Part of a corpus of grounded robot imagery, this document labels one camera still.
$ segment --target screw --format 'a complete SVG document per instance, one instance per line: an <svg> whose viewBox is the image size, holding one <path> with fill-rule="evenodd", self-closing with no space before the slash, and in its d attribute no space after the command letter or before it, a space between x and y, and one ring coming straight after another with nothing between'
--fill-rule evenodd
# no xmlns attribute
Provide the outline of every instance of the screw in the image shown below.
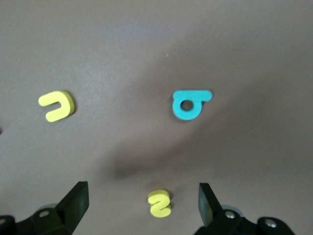
<svg viewBox="0 0 313 235"><path fill-rule="evenodd" d="M276 228L277 227L277 224L273 220L271 220L271 219L266 219L265 223L266 223L267 226L269 226L271 228Z"/></svg>
<svg viewBox="0 0 313 235"><path fill-rule="evenodd" d="M45 217L45 216L47 216L47 215L49 215L49 211L43 211L43 212L41 212L41 213L39 214L39 217L42 218L42 217Z"/></svg>
<svg viewBox="0 0 313 235"><path fill-rule="evenodd" d="M235 218L235 214L231 211L226 211L225 215L228 219L234 219Z"/></svg>

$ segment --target table surface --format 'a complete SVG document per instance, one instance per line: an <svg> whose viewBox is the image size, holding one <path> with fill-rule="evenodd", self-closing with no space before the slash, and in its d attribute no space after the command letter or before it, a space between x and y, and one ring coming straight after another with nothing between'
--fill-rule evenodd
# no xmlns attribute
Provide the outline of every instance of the table surface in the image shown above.
<svg viewBox="0 0 313 235"><path fill-rule="evenodd" d="M193 234L198 186L247 219L310 234L313 2L0 1L0 214L18 221L89 182L85 234ZM213 98L194 120L176 90ZM66 90L49 123L38 98ZM166 189L172 213L150 215Z"/></svg>

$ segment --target teal letter b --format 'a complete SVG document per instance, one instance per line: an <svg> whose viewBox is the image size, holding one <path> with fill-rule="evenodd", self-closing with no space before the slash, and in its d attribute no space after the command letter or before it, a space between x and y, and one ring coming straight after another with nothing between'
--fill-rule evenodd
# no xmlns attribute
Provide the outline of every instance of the teal letter b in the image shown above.
<svg viewBox="0 0 313 235"><path fill-rule="evenodd" d="M173 94L173 112L182 120L192 120L196 118L202 110L202 102L207 102L212 98L212 92L207 90L180 90ZM182 102L189 100L193 103L190 110L183 110L181 108Z"/></svg>

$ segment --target yellow foam letter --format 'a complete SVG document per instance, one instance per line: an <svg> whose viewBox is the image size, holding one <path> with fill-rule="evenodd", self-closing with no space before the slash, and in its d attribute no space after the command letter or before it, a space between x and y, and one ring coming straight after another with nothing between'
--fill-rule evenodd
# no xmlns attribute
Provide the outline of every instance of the yellow foam letter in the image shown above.
<svg viewBox="0 0 313 235"><path fill-rule="evenodd" d="M148 195L151 204L150 213L157 218L167 217L171 213L170 195L165 190L156 190Z"/></svg>
<svg viewBox="0 0 313 235"><path fill-rule="evenodd" d="M74 112L73 99L66 91L50 92L48 94L44 94L38 99L38 103L42 107L57 102L61 104L61 107L56 110L50 111L45 115L45 118L48 122L54 122L66 118Z"/></svg>

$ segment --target gray surface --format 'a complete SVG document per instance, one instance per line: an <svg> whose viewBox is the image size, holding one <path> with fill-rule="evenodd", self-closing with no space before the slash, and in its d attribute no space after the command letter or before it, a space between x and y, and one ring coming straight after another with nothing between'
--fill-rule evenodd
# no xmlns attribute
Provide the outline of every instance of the gray surface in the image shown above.
<svg viewBox="0 0 313 235"><path fill-rule="evenodd" d="M312 232L313 2L0 1L0 214L22 220L88 180L76 235L193 234L198 183L255 222ZM178 89L210 89L201 115ZM38 98L67 90L48 123ZM147 195L172 195L149 214Z"/></svg>

